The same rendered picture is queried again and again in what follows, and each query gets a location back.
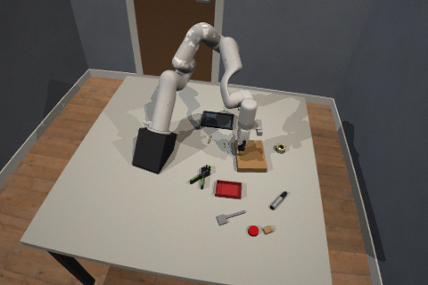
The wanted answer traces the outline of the brown wooden board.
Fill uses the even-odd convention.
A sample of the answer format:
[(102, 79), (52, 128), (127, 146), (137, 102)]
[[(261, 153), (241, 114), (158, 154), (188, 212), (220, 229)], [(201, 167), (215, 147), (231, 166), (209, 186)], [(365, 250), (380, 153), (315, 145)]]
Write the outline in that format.
[(237, 172), (267, 172), (265, 152), (262, 141), (249, 140), (245, 144), (243, 155), (239, 155), (238, 142), (235, 140)]

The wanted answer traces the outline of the red open tray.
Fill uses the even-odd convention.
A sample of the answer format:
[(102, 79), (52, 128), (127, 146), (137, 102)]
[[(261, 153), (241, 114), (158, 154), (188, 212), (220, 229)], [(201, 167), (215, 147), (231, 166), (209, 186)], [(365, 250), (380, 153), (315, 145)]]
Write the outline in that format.
[(242, 183), (217, 180), (215, 197), (241, 199)]

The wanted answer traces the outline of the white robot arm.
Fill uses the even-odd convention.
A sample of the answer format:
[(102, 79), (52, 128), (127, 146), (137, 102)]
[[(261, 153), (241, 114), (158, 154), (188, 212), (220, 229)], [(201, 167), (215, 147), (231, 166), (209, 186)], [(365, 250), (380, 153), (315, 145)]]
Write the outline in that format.
[(177, 91), (185, 88), (195, 71), (196, 61), (194, 56), (201, 42), (221, 54), (225, 74), (221, 79), (220, 92), (224, 105), (228, 109), (240, 107), (238, 126), (242, 129), (255, 129), (257, 136), (262, 136), (261, 119), (254, 121), (258, 104), (254, 101), (251, 91), (228, 92), (227, 83), (229, 78), (243, 68), (239, 55), (239, 46), (233, 38), (221, 36), (208, 23), (195, 24), (187, 32), (185, 39), (172, 59), (172, 65), (176, 70), (166, 70), (160, 75), (152, 121), (144, 120), (143, 124), (148, 125), (147, 129), (152, 132), (171, 134), (169, 125)]

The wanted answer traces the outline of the red button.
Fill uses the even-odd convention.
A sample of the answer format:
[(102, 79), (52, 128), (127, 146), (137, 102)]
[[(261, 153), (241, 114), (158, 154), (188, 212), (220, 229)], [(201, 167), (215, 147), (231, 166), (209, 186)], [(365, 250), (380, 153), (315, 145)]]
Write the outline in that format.
[(255, 237), (259, 233), (259, 228), (255, 225), (252, 225), (249, 227), (248, 233), (250, 234), (250, 236)]

